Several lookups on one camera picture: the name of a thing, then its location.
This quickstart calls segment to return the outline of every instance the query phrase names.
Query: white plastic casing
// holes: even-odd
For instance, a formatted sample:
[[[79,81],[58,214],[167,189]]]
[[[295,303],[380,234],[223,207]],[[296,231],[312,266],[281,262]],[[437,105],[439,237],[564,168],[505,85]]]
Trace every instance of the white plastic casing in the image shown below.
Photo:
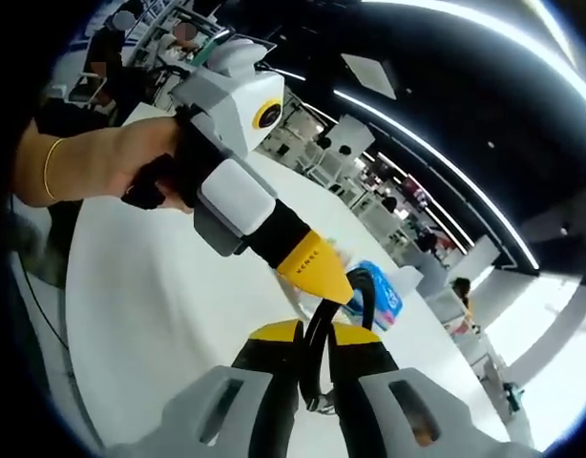
[[[246,236],[257,231],[276,207],[276,200],[234,159],[224,160],[200,192]]]

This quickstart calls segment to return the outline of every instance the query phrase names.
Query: gold bracelet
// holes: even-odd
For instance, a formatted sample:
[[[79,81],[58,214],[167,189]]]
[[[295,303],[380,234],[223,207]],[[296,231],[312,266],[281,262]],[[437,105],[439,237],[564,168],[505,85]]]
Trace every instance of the gold bracelet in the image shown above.
[[[47,167],[49,166],[49,159],[52,158],[52,154],[55,151],[55,148],[57,148],[57,145],[59,145],[62,141],[64,141],[64,138],[58,138],[53,143],[52,147],[49,149],[49,152],[47,153],[47,157],[45,157],[45,166],[43,167],[43,185],[45,186],[45,192],[52,200],[55,200],[55,196],[50,191],[49,184],[47,183]]]

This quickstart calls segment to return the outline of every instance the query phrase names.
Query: yellow plastic part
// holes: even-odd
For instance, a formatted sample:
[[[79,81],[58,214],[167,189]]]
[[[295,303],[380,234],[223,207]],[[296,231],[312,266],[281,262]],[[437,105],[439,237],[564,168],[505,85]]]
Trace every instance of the yellow plastic part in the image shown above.
[[[310,231],[276,269],[306,293],[346,304],[353,291],[342,261],[316,232]]]
[[[350,324],[334,323],[335,342],[340,345],[362,345],[380,342],[380,338],[369,329]]]
[[[269,109],[270,107],[273,107],[274,105],[282,105],[282,104],[283,104],[283,101],[278,98],[272,98],[272,99],[268,100],[267,102],[265,102],[262,105],[262,107],[257,110],[257,112],[255,113],[255,117],[253,117],[253,127],[255,129],[261,129],[262,127],[259,125],[259,121],[262,119],[262,115],[267,111],[267,109]]]
[[[249,339],[270,342],[293,342],[299,320],[267,324],[253,332]]]

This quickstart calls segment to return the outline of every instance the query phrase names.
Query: white table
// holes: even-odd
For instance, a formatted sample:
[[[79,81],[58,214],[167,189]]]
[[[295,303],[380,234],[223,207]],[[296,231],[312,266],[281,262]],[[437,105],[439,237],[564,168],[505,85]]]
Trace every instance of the white table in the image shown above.
[[[131,118],[165,115],[140,106]],[[396,269],[388,254],[327,190],[252,153],[251,165],[313,228],[354,258]],[[83,204],[68,268],[67,329],[84,404],[106,446],[157,427],[164,405],[215,364],[231,364],[248,334],[295,317],[263,260],[222,258],[174,210],[142,211],[114,198]],[[471,407],[493,437],[507,432],[471,368],[413,294],[385,343]],[[300,410],[289,456],[345,456],[337,418]]]

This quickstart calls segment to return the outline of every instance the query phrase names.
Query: black ceiling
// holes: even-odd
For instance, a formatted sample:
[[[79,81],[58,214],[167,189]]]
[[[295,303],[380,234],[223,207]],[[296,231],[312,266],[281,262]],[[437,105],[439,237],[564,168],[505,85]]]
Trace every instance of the black ceiling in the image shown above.
[[[507,2],[498,6],[507,13]],[[527,33],[550,40],[519,2],[510,12]],[[351,113],[395,137],[376,130],[373,150],[413,173],[472,236],[485,234],[462,196],[511,247],[523,270],[528,262],[519,248],[460,179],[384,121],[335,97],[333,89],[364,100],[428,141],[471,177],[515,227],[586,187],[586,103],[543,62],[492,31],[434,11],[357,1],[245,0],[220,14],[238,30],[278,43],[266,60],[305,76],[305,82],[287,81],[302,99],[336,117]],[[579,19],[568,4],[562,15],[580,36],[586,35],[586,14]],[[398,99],[361,86],[343,52],[387,63]],[[532,248],[539,261],[554,257],[540,246]],[[560,270],[566,270],[565,264]]]

